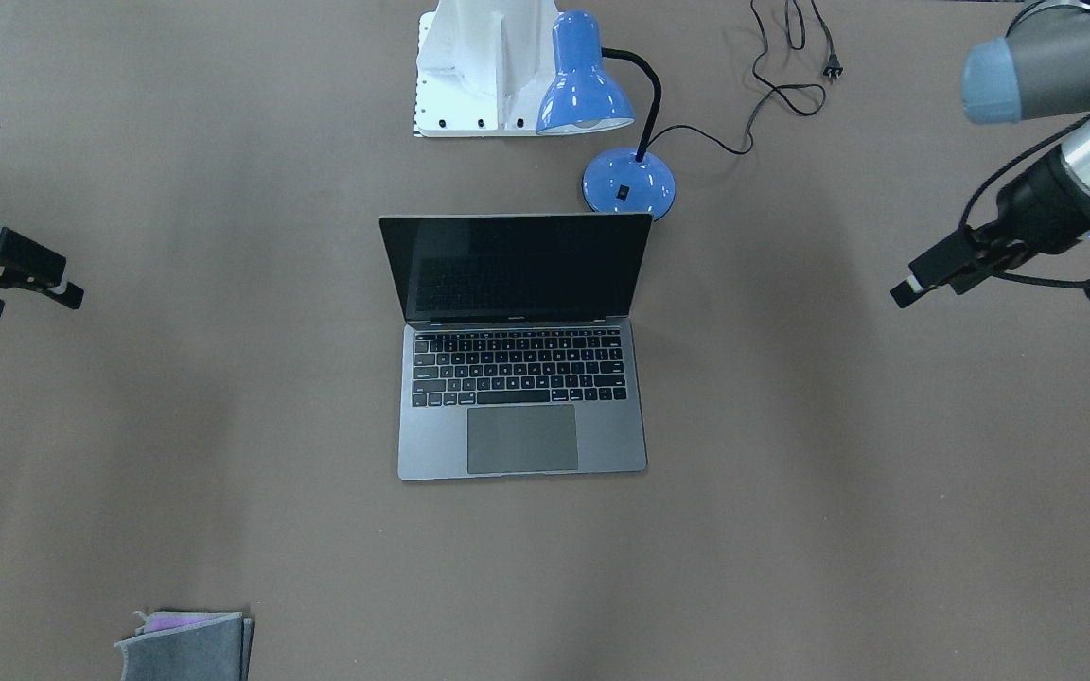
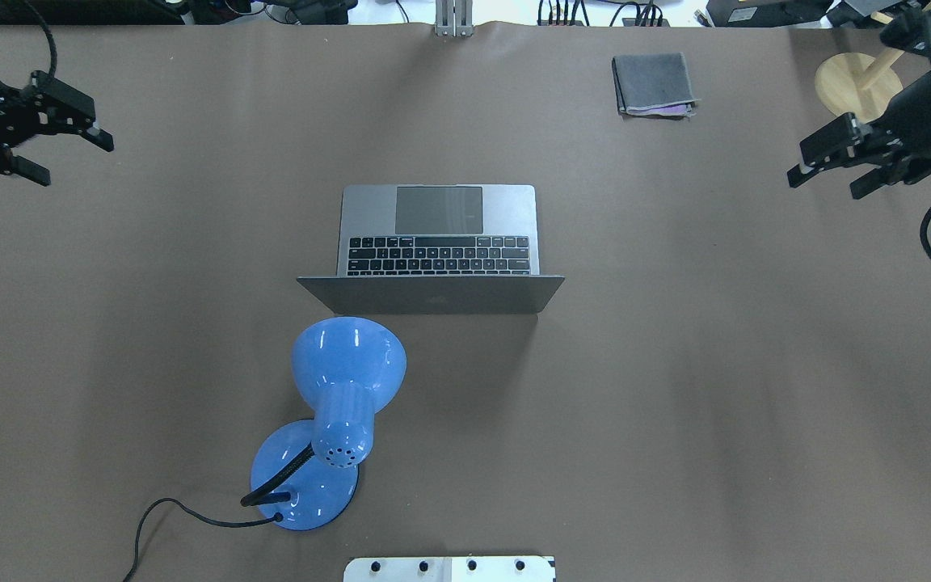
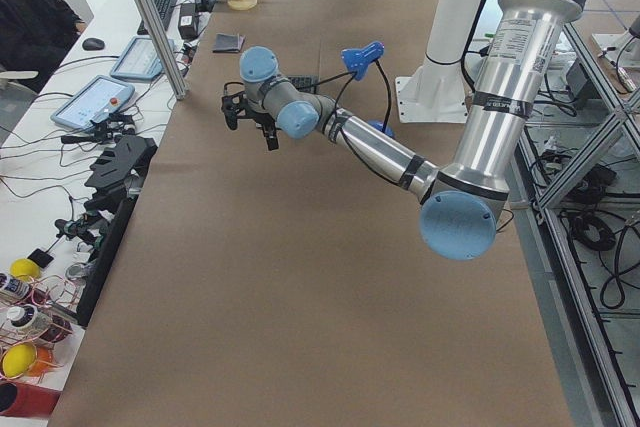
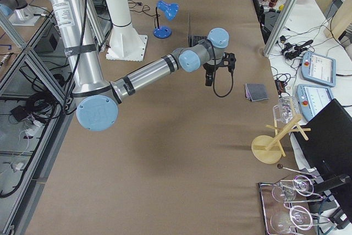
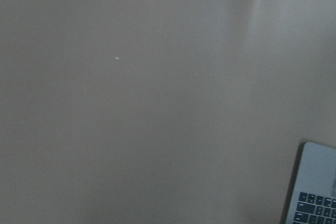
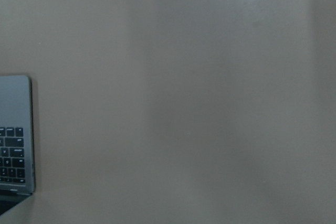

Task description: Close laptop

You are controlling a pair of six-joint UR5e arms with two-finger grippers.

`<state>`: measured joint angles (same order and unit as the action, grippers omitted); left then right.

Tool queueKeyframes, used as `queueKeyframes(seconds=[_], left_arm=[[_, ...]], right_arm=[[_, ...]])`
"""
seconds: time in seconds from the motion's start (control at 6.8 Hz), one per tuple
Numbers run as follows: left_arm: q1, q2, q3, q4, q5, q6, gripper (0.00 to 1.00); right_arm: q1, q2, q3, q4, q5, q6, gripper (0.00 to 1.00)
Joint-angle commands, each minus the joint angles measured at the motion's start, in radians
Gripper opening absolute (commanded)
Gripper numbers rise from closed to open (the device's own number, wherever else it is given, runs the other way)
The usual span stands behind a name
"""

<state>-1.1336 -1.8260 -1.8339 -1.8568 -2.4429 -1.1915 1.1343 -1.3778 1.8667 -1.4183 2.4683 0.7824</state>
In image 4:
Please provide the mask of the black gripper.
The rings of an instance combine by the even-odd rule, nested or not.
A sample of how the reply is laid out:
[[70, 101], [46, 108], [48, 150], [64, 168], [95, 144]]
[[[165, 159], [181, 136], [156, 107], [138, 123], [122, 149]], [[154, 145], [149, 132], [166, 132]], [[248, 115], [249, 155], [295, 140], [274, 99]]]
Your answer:
[[205, 85], [212, 86], [215, 82], [215, 72], [218, 68], [227, 67], [228, 72], [230, 72], [232, 79], [235, 70], [236, 57], [233, 53], [225, 52], [221, 59], [216, 61], [211, 60], [203, 65], [203, 68], [206, 70], [205, 75]]

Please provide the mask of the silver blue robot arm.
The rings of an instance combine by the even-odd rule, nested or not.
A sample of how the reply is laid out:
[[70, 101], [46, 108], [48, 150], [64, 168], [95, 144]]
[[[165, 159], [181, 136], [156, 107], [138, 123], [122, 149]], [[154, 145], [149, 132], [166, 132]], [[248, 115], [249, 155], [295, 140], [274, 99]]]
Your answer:
[[[177, 48], [161, 59], [108, 82], [104, 79], [98, 49], [87, 18], [88, 0], [49, 0], [57, 20], [69, 60], [75, 88], [69, 88], [76, 104], [79, 123], [91, 131], [112, 126], [118, 117], [118, 105], [128, 96], [178, 69], [194, 72], [206, 69], [206, 85], [215, 83], [216, 70], [235, 69], [235, 56], [227, 53], [229, 35], [222, 28], [212, 29], [193, 47]], [[106, 0], [112, 22], [108, 59], [141, 61], [147, 36], [139, 35], [131, 21], [128, 0]]]

